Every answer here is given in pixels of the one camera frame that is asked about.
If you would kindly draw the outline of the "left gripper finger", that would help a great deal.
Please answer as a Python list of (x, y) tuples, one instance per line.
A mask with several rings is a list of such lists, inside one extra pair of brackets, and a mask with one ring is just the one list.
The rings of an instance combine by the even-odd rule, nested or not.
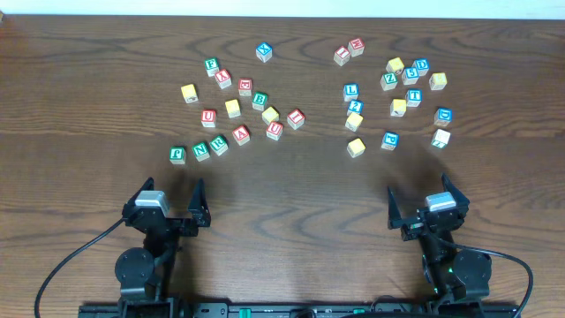
[(194, 187), (192, 199), (187, 210), (191, 213), (192, 220), (199, 227), (209, 227), (211, 225), (211, 215), (205, 194), (205, 183), (202, 178), (199, 179)]
[(142, 191), (153, 191), (154, 190), (154, 179), (149, 177), (140, 189), (127, 201), (128, 206), (134, 206), (135, 201)]

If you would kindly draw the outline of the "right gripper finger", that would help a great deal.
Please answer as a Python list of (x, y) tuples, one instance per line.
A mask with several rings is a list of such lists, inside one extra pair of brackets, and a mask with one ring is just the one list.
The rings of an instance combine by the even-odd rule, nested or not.
[(451, 182), (446, 173), (441, 174), (441, 182), (444, 190), (451, 193), (458, 207), (469, 206), (469, 199)]
[(390, 230), (398, 229), (403, 226), (401, 212), (396, 203), (396, 198), (390, 187), (388, 190), (388, 228)]

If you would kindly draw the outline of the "green R block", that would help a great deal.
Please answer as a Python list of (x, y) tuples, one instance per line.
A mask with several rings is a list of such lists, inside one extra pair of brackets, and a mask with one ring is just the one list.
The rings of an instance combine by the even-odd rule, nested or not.
[(229, 149), (228, 142), (222, 135), (218, 135), (215, 138), (213, 138), (209, 142), (209, 145), (212, 148), (212, 150), (215, 152), (215, 154), (218, 156), (224, 154)]

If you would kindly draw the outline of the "green B block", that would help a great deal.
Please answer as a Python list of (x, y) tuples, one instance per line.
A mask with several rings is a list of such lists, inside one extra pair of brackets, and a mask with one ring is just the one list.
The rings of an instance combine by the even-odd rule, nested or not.
[(255, 92), (252, 97), (252, 108), (254, 110), (263, 111), (267, 107), (268, 95), (261, 92)]

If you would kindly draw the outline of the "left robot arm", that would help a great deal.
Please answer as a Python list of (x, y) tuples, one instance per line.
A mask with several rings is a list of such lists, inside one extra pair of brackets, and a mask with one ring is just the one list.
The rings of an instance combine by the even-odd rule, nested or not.
[(170, 277), (179, 252), (179, 240), (196, 237), (199, 229), (211, 225), (200, 179), (187, 208), (189, 217), (170, 217), (170, 205), (163, 191), (154, 189), (148, 178), (125, 203), (124, 224), (145, 235), (142, 247), (123, 252), (117, 259), (115, 275), (120, 283), (120, 317), (190, 317), (192, 310), (178, 297), (168, 294)]

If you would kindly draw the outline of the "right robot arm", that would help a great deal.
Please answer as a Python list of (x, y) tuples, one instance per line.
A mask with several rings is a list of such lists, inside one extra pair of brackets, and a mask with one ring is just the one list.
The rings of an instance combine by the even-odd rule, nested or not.
[(463, 225), (470, 201), (446, 175), (441, 182), (443, 191), (426, 197), (426, 205), (407, 218), (401, 217), (396, 198), (388, 190), (388, 228), (400, 230), (404, 241), (416, 239), (420, 244), (424, 274), (435, 292), (423, 309), (429, 314), (469, 316), (489, 295), (492, 260), (455, 246), (452, 232)]

